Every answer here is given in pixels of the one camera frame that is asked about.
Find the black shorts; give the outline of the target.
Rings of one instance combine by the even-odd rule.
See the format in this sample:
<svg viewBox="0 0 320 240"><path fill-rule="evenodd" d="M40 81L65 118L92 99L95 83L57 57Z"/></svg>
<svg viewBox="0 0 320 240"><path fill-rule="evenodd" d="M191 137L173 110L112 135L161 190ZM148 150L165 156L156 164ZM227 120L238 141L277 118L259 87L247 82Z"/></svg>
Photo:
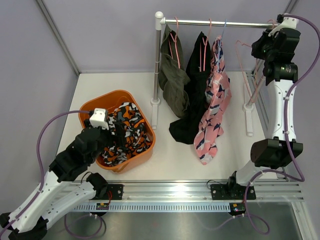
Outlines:
<svg viewBox="0 0 320 240"><path fill-rule="evenodd" d="M186 115L169 126L169 132L176 142L192 145L199 131L199 123L206 111L207 79L211 73L211 49L208 42L206 47L205 71L200 72L200 46L203 45L207 36L201 32L194 44L192 54L189 58L186 73L190 82L184 87L189 97L189 107Z"/></svg>

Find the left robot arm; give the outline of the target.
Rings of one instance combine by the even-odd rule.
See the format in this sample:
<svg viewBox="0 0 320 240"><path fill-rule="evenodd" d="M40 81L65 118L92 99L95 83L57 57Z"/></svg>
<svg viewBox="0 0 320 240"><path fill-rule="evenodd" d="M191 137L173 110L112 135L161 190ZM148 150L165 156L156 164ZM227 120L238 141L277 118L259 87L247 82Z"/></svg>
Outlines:
<svg viewBox="0 0 320 240"><path fill-rule="evenodd" d="M11 231L10 240L41 240L57 220L79 204L111 195L105 178L92 173L77 189L54 200L114 142L106 120L87 119L86 123L74 141L55 157L32 194L15 211L0 215L3 230Z"/></svg>

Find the pink shark print shorts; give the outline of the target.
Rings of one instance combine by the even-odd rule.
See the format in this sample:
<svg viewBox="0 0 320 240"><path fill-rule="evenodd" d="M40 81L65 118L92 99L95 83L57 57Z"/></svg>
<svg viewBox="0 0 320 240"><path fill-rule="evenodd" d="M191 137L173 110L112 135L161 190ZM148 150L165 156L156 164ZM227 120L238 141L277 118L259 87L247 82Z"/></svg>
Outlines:
<svg viewBox="0 0 320 240"><path fill-rule="evenodd" d="M217 36L211 48L210 75L206 81L204 112L193 145L202 165L207 165L218 152L216 139L224 134L222 128L223 115L230 103L232 93L230 78L226 72L223 42L220 50L220 66L217 73L218 44L221 36Z"/></svg>

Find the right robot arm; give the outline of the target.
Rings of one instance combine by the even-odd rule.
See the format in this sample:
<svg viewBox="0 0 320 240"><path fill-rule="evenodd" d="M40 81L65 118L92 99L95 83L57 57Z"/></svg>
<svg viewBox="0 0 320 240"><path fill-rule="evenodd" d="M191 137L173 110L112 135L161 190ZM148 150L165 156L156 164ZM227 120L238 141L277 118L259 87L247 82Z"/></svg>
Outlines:
<svg viewBox="0 0 320 240"><path fill-rule="evenodd" d="M271 114L264 140L255 142L250 161L235 171L224 187L233 199L244 199L255 179L266 173L278 173L303 151L297 142L293 123L294 84L298 81L298 66L292 62L301 33L293 28L268 28L252 44L251 54L264 60L263 76L270 95Z"/></svg>

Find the blue wire hanger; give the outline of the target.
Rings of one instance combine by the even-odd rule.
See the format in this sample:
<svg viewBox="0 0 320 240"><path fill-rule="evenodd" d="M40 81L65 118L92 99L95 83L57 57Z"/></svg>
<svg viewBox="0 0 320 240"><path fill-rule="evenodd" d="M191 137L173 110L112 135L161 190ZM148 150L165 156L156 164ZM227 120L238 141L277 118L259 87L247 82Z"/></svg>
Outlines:
<svg viewBox="0 0 320 240"><path fill-rule="evenodd" d="M222 33L221 33L221 36L220 36L220 40L219 40L219 43L218 43L218 49L217 49L217 73L219 73L220 71L220 55L221 55L221 47L222 47L222 41L223 41L223 36L224 36L224 32L225 32L225 29L226 29L226 26L227 26L227 19L225 19L224 21L224 26L223 26L223 30L222 30Z"/></svg>

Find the orange camouflage print shorts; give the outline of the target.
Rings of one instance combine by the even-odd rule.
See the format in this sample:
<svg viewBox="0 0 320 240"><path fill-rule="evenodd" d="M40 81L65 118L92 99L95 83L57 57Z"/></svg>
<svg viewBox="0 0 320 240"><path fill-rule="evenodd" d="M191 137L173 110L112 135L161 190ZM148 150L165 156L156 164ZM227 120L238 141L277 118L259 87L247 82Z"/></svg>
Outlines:
<svg viewBox="0 0 320 240"><path fill-rule="evenodd" d="M138 107L133 102L123 102L108 114L107 123L111 134L115 136L115 122L123 124L125 129L125 147L117 145L106 147L101 154L107 167L115 167L145 152L152 144L147 135L147 124Z"/></svg>

